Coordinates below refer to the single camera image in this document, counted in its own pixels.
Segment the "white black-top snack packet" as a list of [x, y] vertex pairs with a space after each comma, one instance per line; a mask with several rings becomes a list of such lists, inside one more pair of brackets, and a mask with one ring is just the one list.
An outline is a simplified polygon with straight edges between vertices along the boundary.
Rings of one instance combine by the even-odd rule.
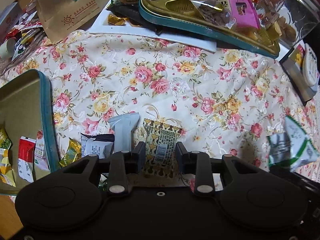
[[99, 159], [108, 158], [114, 148], [114, 134], [81, 134], [81, 156], [96, 154]]

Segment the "grey long snack packet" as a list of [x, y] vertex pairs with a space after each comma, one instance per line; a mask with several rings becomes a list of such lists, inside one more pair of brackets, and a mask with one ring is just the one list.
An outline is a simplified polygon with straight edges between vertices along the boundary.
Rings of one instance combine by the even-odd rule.
[[130, 152], [132, 135], [140, 119], [139, 113], [126, 113], [109, 119], [110, 128], [114, 131], [114, 152]]

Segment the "yellow patterned snack packet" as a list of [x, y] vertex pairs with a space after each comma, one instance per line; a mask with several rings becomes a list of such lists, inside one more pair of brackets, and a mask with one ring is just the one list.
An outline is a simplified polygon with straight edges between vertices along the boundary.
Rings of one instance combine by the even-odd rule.
[[174, 161], [175, 147], [182, 129], [150, 119], [144, 119], [143, 126], [146, 131], [144, 174], [174, 178], [177, 173]]

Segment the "gold green candy wrapper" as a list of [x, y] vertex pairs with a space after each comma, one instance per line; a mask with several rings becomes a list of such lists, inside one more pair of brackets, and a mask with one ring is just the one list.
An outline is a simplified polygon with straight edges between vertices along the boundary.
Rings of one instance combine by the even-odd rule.
[[60, 160], [60, 166], [66, 167], [81, 158], [81, 144], [76, 140], [69, 138], [67, 152]]

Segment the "white green-stripe snack packet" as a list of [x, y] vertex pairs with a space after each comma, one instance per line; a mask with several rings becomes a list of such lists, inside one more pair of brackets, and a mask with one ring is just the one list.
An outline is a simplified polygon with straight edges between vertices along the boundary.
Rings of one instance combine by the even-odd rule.
[[268, 165], [279, 166], [295, 172], [298, 167], [315, 162], [319, 152], [309, 135], [292, 117], [285, 116], [283, 133], [274, 133], [267, 137], [270, 145]]

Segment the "red white snack packet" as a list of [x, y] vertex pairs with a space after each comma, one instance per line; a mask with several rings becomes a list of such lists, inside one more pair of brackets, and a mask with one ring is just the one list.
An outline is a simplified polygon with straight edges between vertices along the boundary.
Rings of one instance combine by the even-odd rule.
[[28, 137], [20, 137], [18, 143], [18, 175], [28, 181], [34, 182], [34, 151], [36, 140]]

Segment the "yellow grey pastry packet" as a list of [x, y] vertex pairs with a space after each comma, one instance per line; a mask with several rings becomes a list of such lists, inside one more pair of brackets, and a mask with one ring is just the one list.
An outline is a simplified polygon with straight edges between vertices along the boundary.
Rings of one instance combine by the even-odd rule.
[[14, 174], [8, 157], [9, 151], [7, 149], [0, 149], [0, 169], [1, 169], [1, 181], [10, 186], [16, 187], [14, 180]]

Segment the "green yellow-label snack packet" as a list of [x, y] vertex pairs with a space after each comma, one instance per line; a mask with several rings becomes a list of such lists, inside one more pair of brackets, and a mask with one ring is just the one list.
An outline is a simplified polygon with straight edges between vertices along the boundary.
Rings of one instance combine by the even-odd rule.
[[0, 128], [0, 146], [1, 149], [10, 150], [12, 147], [12, 141], [10, 140], [7, 132], [3, 126]]

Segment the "floral tablecloth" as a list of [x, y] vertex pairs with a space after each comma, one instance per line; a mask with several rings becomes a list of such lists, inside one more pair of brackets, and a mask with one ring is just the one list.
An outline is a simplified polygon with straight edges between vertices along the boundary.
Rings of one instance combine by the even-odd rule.
[[190, 150], [231, 154], [268, 170], [267, 137], [294, 118], [319, 147], [319, 104], [302, 104], [280, 64], [238, 49], [205, 49], [132, 35], [71, 33], [44, 38], [1, 77], [28, 70], [48, 77], [59, 158], [69, 140], [112, 133], [110, 119], [137, 112], [181, 130]]

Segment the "teal gold tin lid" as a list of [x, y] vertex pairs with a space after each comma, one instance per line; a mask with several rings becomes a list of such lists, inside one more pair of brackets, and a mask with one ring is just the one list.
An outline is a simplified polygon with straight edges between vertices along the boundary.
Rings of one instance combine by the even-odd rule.
[[9, 160], [16, 186], [1, 182], [1, 194], [17, 195], [28, 182], [18, 175], [18, 142], [25, 136], [35, 139], [43, 132], [49, 171], [34, 168], [35, 179], [60, 169], [52, 115], [52, 90], [48, 77], [31, 69], [1, 87], [1, 125], [4, 126], [12, 146]]

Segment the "white tray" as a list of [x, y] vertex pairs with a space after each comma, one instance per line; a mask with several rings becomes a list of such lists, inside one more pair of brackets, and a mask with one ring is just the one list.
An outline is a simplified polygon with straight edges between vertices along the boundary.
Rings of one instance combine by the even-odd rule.
[[110, 14], [112, 14], [112, 12], [107, 10], [107, 8], [104, 8], [88, 31], [92, 34], [136, 35], [157, 38], [192, 47], [198, 47], [210, 52], [215, 52], [217, 49], [216, 41], [179, 29], [156, 26], [152, 23], [138, 26], [131, 24], [129, 21], [126, 21], [124, 25], [111, 25], [108, 23], [108, 17]]

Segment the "gold foil candy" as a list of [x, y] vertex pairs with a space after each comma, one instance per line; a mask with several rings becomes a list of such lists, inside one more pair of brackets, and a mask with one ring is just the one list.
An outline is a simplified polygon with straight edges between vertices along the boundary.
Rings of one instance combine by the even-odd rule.
[[127, 18], [125, 17], [118, 17], [114, 14], [109, 14], [107, 18], [108, 25], [115, 25], [115, 26], [124, 26], [126, 24]]

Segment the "white remote control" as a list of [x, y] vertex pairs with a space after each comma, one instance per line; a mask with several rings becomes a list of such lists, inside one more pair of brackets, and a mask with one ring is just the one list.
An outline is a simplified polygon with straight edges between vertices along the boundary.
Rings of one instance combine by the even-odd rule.
[[303, 59], [303, 77], [308, 86], [313, 87], [318, 83], [319, 73], [317, 68], [317, 56], [312, 48], [305, 44], [305, 56]]

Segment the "teal gold snack tin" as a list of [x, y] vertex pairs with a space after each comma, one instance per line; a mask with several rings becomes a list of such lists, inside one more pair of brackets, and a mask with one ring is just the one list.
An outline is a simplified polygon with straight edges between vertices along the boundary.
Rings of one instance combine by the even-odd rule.
[[279, 56], [278, 41], [270, 40], [265, 29], [218, 26], [208, 21], [212, 17], [201, 15], [200, 6], [201, 0], [140, 0], [139, 12], [156, 25], [188, 31], [274, 59]]

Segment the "pink snack bag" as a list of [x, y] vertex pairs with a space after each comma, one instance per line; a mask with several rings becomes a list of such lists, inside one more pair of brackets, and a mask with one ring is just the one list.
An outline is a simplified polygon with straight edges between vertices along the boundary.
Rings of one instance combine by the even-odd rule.
[[260, 28], [258, 14], [251, 0], [214, 0], [228, 9], [240, 28]]

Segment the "small white cup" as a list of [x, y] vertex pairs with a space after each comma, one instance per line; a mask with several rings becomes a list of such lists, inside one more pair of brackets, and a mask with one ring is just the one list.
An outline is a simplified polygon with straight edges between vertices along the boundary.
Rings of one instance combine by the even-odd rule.
[[5, 61], [13, 57], [15, 51], [16, 39], [14, 37], [7, 39], [0, 47], [1, 60]]

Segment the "brown paper bag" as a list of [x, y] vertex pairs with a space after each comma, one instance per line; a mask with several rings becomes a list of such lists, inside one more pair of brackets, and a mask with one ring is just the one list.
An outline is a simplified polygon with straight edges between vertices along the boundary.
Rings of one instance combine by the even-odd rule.
[[46, 35], [57, 43], [99, 14], [108, 1], [36, 0], [36, 9]]

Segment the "clear plastic cookie jar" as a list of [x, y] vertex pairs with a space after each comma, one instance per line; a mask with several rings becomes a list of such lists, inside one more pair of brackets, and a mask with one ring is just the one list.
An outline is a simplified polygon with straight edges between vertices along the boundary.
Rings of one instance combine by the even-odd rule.
[[277, 23], [280, 43], [291, 48], [319, 24], [317, 0], [254, 0], [260, 24], [266, 29]]

